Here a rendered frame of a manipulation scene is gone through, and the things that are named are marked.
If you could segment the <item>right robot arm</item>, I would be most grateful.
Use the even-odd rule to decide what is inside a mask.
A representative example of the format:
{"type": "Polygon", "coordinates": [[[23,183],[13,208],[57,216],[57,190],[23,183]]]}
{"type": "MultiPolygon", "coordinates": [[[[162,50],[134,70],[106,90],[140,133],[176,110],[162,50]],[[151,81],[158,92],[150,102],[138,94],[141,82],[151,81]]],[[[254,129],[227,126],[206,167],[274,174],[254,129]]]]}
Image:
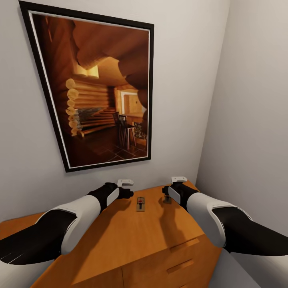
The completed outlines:
{"type": "Polygon", "coordinates": [[[172,177],[162,193],[196,221],[212,244],[226,249],[261,288],[288,288],[288,237],[254,222],[228,202],[209,197],[172,177]]]}

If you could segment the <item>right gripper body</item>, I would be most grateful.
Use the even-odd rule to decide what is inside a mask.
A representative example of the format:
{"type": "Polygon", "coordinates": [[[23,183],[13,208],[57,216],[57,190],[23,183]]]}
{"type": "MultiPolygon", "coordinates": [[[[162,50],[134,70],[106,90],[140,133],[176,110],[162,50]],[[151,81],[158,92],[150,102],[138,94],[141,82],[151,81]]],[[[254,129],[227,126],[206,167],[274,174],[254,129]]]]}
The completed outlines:
{"type": "Polygon", "coordinates": [[[163,193],[163,194],[165,194],[166,196],[168,196],[168,195],[169,195],[169,193],[168,193],[168,188],[169,188],[169,186],[164,186],[164,188],[165,188],[165,193],[163,193]]]}

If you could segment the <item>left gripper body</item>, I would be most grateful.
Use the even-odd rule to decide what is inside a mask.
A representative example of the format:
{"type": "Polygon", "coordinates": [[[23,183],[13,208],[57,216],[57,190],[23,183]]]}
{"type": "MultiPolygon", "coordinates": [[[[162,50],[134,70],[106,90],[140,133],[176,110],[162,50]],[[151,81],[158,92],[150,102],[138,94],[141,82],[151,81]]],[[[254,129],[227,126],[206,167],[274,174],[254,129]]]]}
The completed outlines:
{"type": "Polygon", "coordinates": [[[130,189],[128,188],[120,188],[121,195],[118,199],[130,199],[130,189]]]}

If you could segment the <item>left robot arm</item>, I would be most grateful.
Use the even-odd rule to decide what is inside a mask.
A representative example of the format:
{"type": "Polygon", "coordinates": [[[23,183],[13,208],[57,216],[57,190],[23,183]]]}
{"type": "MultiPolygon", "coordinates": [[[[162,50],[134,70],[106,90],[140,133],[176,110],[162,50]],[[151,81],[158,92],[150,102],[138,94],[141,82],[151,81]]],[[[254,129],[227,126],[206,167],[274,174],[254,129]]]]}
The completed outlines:
{"type": "Polygon", "coordinates": [[[69,254],[112,202],[130,199],[132,180],[101,188],[45,213],[38,222],[0,240],[0,288],[30,288],[60,256],[69,254]],[[122,189],[123,188],[123,189],[122,189]]]}

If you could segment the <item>mousetrap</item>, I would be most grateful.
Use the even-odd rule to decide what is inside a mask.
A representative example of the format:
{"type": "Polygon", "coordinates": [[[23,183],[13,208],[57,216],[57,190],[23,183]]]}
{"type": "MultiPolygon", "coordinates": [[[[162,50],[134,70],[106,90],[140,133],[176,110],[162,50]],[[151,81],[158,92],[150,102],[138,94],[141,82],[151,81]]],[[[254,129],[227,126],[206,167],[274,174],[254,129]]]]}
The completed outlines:
{"type": "Polygon", "coordinates": [[[172,204],[172,198],[170,196],[166,196],[164,194],[164,202],[163,203],[172,204]]]}
{"type": "Polygon", "coordinates": [[[145,197],[137,197],[137,212],[144,212],[145,211],[145,197]]]}

